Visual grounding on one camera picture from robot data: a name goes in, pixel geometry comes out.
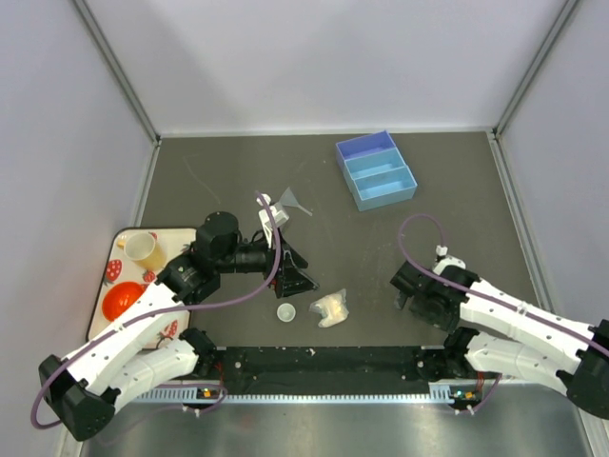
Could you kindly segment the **clear bag of cotton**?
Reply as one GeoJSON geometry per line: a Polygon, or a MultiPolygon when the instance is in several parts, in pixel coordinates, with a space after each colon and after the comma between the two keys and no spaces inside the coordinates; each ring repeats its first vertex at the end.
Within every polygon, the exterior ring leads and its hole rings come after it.
{"type": "Polygon", "coordinates": [[[343,288],[313,302],[309,306],[309,311],[321,316],[319,328],[331,328],[344,322],[349,315],[346,306],[346,289],[343,288]]]}

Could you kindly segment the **blue compartment organizer box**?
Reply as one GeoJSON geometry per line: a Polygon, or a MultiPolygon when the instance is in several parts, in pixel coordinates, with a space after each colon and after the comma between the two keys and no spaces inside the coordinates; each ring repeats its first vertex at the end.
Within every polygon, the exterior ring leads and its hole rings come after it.
{"type": "Polygon", "coordinates": [[[338,142],[336,160],[359,211],[410,200],[418,188],[387,130],[338,142]]]}

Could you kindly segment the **clear plastic funnel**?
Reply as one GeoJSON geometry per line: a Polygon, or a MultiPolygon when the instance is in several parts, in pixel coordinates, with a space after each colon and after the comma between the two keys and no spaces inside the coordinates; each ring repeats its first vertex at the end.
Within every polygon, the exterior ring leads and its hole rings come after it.
{"type": "Polygon", "coordinates": [[[311,210],[306,209],[304,206],[302,206],[298,199],[296,198],[294,192],[292,191],[291,188],[287,188],[282,196],[279,199],[279,203],[284,206],[284,207],[290,207],[290,208],[295,208],[295,209],[299,209],[301,210],[303,213],[305,213],[308,216],[312,216],[313,213],[311,210]]]}

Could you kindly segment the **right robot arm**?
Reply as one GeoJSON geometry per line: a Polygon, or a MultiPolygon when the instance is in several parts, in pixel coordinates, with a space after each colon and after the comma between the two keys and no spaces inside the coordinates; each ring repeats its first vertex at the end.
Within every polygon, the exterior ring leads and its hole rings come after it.
{"type": "Polygon", "coordinates": [[[404,262],[390,283],[399,308],[448,334],[443,361],[451,374],[475,370],[516,377],[607,419],[607,320],[593,326],[537,308],[451,256],[431,270],[404,262]]]}

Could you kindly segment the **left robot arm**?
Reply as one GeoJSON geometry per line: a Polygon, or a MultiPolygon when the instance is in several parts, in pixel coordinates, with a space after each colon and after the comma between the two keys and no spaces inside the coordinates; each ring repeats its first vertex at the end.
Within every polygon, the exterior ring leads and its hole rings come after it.
{"type": "Polygon", "coordinates": [[[202,330],[187,328],[162,348],[145,347],[179,315],[208,309],[204,301],[224,274],[260,273],[279,299],[318,289],[305,258],[277,223],[270,228],[270,240],[246,241],[233,214],[210,213],[189,247],[110,326],[72,353],[50,355],[39,365],[34,403],[46,403],[59,424],[84,442],[140,395],[182,376],[208,376],[216,347],[202,330]]]}

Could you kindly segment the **clear acrylic test tube rack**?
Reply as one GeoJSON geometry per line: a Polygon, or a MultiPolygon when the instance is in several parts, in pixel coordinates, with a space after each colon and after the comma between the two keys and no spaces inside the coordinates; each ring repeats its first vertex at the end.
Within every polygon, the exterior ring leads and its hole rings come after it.
{"type": "Polygon", "coordinates": [[[394,307],[399,310],[404,309],[409,298],[410,298],[410,296],[407,294],[398,293],[394,300],[394,307]]]}

